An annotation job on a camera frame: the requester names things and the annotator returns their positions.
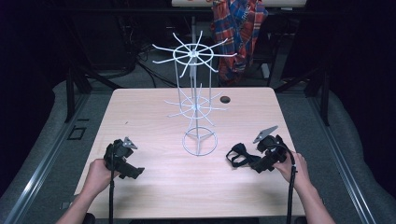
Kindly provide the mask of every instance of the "wooden tabletop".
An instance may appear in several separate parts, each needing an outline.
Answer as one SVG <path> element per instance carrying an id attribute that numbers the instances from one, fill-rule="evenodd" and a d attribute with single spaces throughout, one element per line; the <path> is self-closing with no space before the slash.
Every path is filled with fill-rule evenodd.
<path id="1" fill-rule="evenodd" d="M 82 189 L 90 162 L 103 158 L 114 140 L 129 136 L 138 149 L 127 162 L 146 169 L 137 179 L 115 179 L 114 217 L 285 216 L 289 183 L 279 171 L 257 174 L 248 166 L 235 169 L 226 159 L 238 143 L 245 144 L 248 153 L 263 156 L 253 140 L 261 130 L 275 125 L 278 128 L 272 135 L 279 134 L 294 150 L 274 91 L 212 89 L 212 97 L 216 94 L 219 96 L 212 101 L 213 109 L 207 119 L 199 119 L 199 125 L 216 133 L 217 146 L 206 156 L 193 156 L 182 146 L 190 119 L 183 115 L 168 117 L 180 112 L 178 105 L 165 102 L 178 103 L 177 89 L 114 91 L 76 193 Z M 201 95 L 208 96 L 208 89 L 202 89 Z M 230 97 L 231 102 L 222 103 L 220 96 Z M 212 144 L 213 139 L 204 141 L 202 150 Z M 294 215 L 304 214 L 295 192 L 292 207 Z M 97 218 L 108 217 L 108 189 L 98 195 L 89 212 Z"/>
<path id="2" fill-rule="evenodd" d="M 304 7 L 306 0 L 264 0 L 266 7 Z M 207 0 L 172 0 L 173 7 L 212 7 Z"/>

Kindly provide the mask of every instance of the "hanging garment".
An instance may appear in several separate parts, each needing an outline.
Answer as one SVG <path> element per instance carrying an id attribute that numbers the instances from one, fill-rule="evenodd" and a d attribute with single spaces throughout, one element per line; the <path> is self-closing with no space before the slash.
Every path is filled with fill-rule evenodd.
<path id="1" fill-rule="evenodd" d="M 238 82 L 247 65 L 252 64 L 254 46 L 260 26 L 268 12 L 262 0 L 213 0 L 213 38 L 220 54 L 233 57 L 219 58 L 219 84 L 230 86 Z"/>

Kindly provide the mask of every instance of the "forearm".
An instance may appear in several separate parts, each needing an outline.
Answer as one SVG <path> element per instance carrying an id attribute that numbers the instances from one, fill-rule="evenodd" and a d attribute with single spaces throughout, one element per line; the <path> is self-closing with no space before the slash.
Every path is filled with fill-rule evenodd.
<path id="1" fill-rule="evenodd" d="M 94 197 L 86 194 L 79 194 L 67 209 L 64 215 L 56 222 L 57 224 L 82 223 Z"/>
<path id="2" fill-rule="evenodd" d="M 327 224 L 335 223 L 323 201 L 318 195 L 317 189 L 311 184 L 296 189 L 300 196 L 301 202 L 305 210 L 306 220 L 309 224 Z"/>

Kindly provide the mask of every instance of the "hand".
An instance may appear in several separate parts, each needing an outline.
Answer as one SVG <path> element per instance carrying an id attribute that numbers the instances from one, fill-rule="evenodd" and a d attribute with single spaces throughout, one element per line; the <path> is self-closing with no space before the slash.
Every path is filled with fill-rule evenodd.
<path id="1" fill-rule="evenodd" d="M 111 172 L 106 168 L 106 162 L 103 159 L 96 159 L 91 162 L 90 170 L 85 179 L 84 187 L 81 194 L 88 194 L 93 198 L 107 188 L 110 183 Z"/>
<path id="2" fill-rule="evenodd" d="M 303 155 L 301 155 L 300 153 L 295 153 L 293 151 L 291 153 L 294 157 L 297 171 L 294 180 L 294 187 L 298 190 L 306 185 L 310 185 L 311 181 L 309 179 L 308 168 Z M 287 154 L 287 158 L 284 162 L 277 162 L 273 165 L 273 167 L 276 168 L 288 182 L 290 182 L 291 159 L 289 153 Z"/>

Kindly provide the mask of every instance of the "chair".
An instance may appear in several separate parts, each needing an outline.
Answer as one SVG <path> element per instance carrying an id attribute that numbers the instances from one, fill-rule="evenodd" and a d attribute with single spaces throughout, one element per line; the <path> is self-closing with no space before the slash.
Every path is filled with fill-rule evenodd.
<path id="1" fill-rule="evenodd" d="M 289 19 L 285 16 L 271 15 L 265 19 L 260 28 L 259 36 L 253 51 L 253 63 L 258 64 L 257 69 L 261 69 L 264 63 L 271 64 L 267 87 L 269 87 L 271 83 L 279 43 L 288 31 L 289 24 Z"/>

